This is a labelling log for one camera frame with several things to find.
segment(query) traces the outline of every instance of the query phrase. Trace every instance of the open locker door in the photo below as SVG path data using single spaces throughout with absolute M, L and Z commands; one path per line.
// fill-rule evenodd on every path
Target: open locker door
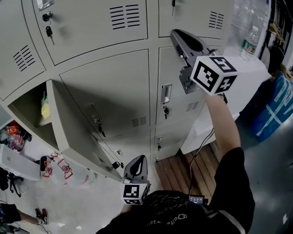
M 76 104 L 74 106 L 66 101 L 67 90 L 64 84 L 48 80 L 46 85 L 50 115 L 59 151 L 83 167 L 121 181 L 119 173 L 110 169 L 112 164 L 99 144 L 76 117 L 78 115 L 76 111 L 80 111 L 75 108 Z

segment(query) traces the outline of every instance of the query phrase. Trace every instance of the shirt sleeve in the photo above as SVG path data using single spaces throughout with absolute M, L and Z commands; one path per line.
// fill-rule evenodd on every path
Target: shirt sleeve
M 210 208 L 231 214 L 248 233 L 255 202 L 244 168 L 244 152 L 238 147 L 226 153 L 216 171 L 216 189 Z

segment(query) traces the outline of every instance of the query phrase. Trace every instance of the locker vent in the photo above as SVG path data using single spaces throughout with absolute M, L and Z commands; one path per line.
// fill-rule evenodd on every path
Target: locker vent
M 147 117 L 142 117 L 142 118 L 139 118 L 139 124 L 140 125 L 144 125 L 147 123 Z
M 137 126 L 139 126 L 139 120 L 138 119 L 132 120 L 132 127 L 137 127 Z
M 191 110 L 195 110 L 197 108 L 197 104 L 198 104 L 198 101 L 195 103 L 188 104 L 186 112 L 191 111 Z
M 192 109 L 193 103 L 188 104 L 186 111 L 190 111 Z
M 138 4 L 110 8 L 113 30 L 140 25 Z
M 35 59 L 33 58 L 33 55 L 28 45 L 26 45 L 24 48 L 18 51 L 13 56 L 13 58 L 20 71 L 23 71 L 35 62 Z
M 132 120 L 132 127 L 138 127 L 147 123 L 147 117 L 141 117 L 139 119 Z
M 193 103 L 192 109 L 195 110 L 197 108 L 198 101 Z
M 211 11 L 209 27 L 222 29 L 223 21 L 224 21 L 224 15 Z

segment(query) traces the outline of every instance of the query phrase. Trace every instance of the black shirt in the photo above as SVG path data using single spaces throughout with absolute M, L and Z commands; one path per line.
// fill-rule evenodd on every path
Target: black shirt
M 211 203 L 203 208 L 179 191 L 155 191 L 143 206 L 114 218 L 97 234 L 114 233 L 248 233 L 255 202 L 244 169 L 244 153 L 226 153 L 216 171 Z

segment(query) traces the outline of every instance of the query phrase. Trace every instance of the person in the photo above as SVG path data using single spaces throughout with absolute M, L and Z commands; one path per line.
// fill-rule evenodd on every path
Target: person
M 255 202 L 244 168 L 244 152 L 231 113 L 221 96 L 206 95 L 219 152 L 216 189 L 209 206 L 188 201 L 179 191 L 155 191 L 142 206 L 125 205 L 97 234 L 116 233 L 248 233 Z
M 48 224 L 48 213 L 46 209 L 42 209 L 42 212 L 37 208 L 35 209 L 36 217 L 32 217 L 17 209 L 15 204 L 0 204 L 0 233 L 8 232 L 9 227 L 7 224 L 17 221 L 26 221 L 31 224 Z

